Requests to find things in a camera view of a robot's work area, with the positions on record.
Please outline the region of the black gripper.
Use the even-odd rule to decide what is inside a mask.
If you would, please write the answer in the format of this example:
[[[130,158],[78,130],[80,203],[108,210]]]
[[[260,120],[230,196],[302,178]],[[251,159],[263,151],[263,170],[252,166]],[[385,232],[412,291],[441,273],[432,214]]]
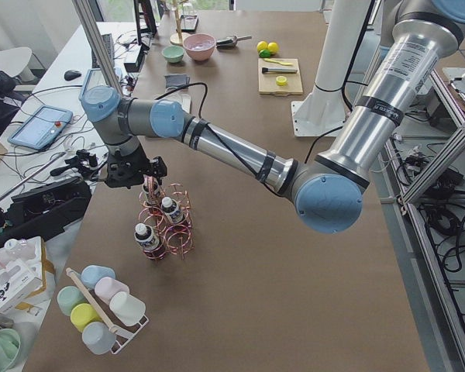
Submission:
[[[143,148],[137,148],[129,155],[122,155],[119,150],[109,154],[107,159],[107,176],[105,184],[110,188],[141,185],[144,175],[149,177],[149,193],[162,192],[162,178],[167,176],[167,165],[162,157],[148,159]]]

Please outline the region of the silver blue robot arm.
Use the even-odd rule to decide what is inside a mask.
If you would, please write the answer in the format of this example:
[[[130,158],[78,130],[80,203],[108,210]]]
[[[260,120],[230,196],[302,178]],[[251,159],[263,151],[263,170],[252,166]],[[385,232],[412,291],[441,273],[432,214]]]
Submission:
[[[203,12],[207,33],[276,36],[298,60],[303,94],[259,93],[254,46],[176,66],[150,56],[130,96],[110,86],[81,95],[108,150],[107,185],[131,188],[153,173],[150,140],[164,157],[179,142],[287,199],[307,227],[348,229],[363,209],[370,166],[435,66],[465,39],[465,1],[387,1],[384,7],[381,62],[350,108],[332,107],[330,100],[341,95],[373,2],[339,1],[329,21],[314,12]],[[332,125],[327,108],[340,119],[328,149],[317,152],[294,121],[302,119],[317,137]]]

